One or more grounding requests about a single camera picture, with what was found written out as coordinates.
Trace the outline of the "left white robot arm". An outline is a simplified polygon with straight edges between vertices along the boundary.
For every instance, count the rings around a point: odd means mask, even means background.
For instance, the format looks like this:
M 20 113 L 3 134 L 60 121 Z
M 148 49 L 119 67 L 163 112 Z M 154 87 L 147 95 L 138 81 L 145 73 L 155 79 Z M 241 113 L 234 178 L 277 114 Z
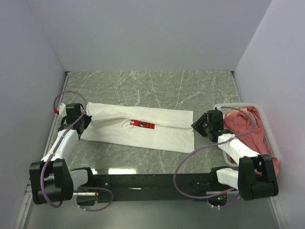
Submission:
M 61 104 L 54 111 L 63 115 L 57 138 L 46 156 L 30 165 L 29 173 L 34 203 L 51 203 L 58 208 L 63 201 L 70 200 L 78 188 L 85 192 L 93 190 L 95 179 L 89 167 L 70 171 L 66 163 L 92 117 L 86 115 L 80 103 Z

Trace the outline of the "white Coca-Cola t-shirt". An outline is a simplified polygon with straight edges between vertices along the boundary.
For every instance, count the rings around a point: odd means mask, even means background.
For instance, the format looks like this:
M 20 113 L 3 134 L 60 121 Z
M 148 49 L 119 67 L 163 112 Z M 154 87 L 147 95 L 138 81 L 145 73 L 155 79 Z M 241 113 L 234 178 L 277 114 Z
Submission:
M 81 139 L 124 146 L 190 153 L 194 151 L 193 112 L 88 103 L 92 120 Z

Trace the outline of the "aluminium frame rail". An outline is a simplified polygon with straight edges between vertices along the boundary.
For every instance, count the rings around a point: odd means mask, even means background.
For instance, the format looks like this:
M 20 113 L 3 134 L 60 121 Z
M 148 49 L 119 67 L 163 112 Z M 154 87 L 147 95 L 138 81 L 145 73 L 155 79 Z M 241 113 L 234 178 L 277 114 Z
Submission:
M 31 208 L 32 208 L 33 202 L 32 202 L 32 190 L 31 190 L 30 180 L 28 181 L 23 194 L 24 195 L 23 195 L 23 199 L 21 202 L 21 206 L 20 206 L 15 224 L 13 227 L 14 229 L 23 229 L 27 223 L 27 220 L 29 219 L 29 217 L 31 215 Z

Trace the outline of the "beige garment in basket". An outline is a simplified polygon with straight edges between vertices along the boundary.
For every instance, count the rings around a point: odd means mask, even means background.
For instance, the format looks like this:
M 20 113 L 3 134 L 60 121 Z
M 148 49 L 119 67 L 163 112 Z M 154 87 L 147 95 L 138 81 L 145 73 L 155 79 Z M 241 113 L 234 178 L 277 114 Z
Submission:
M 237 113 L 237 112 L 245 112 L 247 113 L 247 108 L 246 107 L 232 107 L 228 110 L 228 113 Z

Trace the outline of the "pink t-shirt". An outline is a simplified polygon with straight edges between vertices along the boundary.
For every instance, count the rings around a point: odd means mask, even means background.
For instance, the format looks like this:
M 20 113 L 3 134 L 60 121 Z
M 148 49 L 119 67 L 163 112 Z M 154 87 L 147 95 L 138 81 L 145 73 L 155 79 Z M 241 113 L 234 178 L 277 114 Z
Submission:
M 271 155 L 271 147 L 264 141 L 264 130 L 259 111 L 254 106 L 245 106 L 241 112 L 230 109 L 224 113 L 224 129 L 230 130 L 238 139 L 253 151 L 261 155 Z

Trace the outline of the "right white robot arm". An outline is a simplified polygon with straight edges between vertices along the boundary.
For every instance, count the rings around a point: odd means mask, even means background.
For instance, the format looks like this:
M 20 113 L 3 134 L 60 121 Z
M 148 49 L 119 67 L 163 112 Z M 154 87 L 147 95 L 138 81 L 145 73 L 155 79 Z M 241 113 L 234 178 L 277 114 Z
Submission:
M 250 129 L 235 134 L 224 127 L 225 115 L 222 107 L 204 113 L 191 126 L 201 136 L 207 137 L 236 163 L 237 169 L 230 167 L 212 168 L 209 185 L 214 190 L 229 186 L 239 191 L 244 200 L 277 196 L 279 187 L 275 167 L 270 155 L 262 155 L 241 141 L 253 133 L 253 118 L 244 110 L 235 108 L 234 114 L 241 115 L 250 122 Z

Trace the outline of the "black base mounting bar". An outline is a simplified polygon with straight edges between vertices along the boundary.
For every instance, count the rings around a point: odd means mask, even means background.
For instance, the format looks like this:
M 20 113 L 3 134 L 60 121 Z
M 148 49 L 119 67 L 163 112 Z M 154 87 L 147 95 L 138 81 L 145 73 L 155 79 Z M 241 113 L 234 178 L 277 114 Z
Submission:
M 210 192 L 221 192 L 229 189 L 211 178 L 209 173 L 177 174 L 178 188 L 192 196 L 205 196 Z M 79 189 L 76 196 L 80 206 L 93 206 L 96 203 L 109 203 L 111 195 L 107 191 L 97 190 L 106 188 L 113 193 L 114 201 L 155 201 L 155 200 L 184 200 L 174 187 L 173 174 L 125 174 L 125 175 L 94 175 L 93 190 Z

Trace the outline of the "white plastic laundry basket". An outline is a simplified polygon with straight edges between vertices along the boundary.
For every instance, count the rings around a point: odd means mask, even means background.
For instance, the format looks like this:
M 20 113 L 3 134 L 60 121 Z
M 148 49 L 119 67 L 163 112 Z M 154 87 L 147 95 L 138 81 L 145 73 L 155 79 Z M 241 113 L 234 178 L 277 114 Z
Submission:
M 264 131 L 264 143 L 269 148 L 268 153 L 272 157 L 277 158 L 278 163 L 281 161 L 281 155 L 279 153 L 278 147 L 276 145 L 275 139 L 273 137 L 271 128 L 268 124 L 267 118 L 265 116 L 265 113 L 263 109 L 254 103 L 222 103 L 222 104 L 215 104 L 213 106 L 213 109 L 221 110 L 223 112 L 223 116 L 225 116 L 226 113 L 231 112 L 232 109 L 230 108 L 221 108 L 222 106 L 229 106 L 229 107 L 235 107 L 235 108 L 243 108 L 243 107 L 248 107 L 248 106 L 253 106 L 258 110 L 258 113 L 260 115 L 260 121 L 261 121 L 261 126 Z

